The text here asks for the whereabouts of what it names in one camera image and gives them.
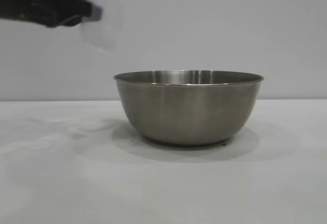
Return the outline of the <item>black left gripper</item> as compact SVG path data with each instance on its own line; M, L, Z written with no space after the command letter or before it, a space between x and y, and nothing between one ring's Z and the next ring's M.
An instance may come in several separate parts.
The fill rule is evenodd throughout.
M73 16L60 19L61 0L1 0L1 19L25 21L56 28L74 27L82 20L101 20L102 7L89 0L66 0Z

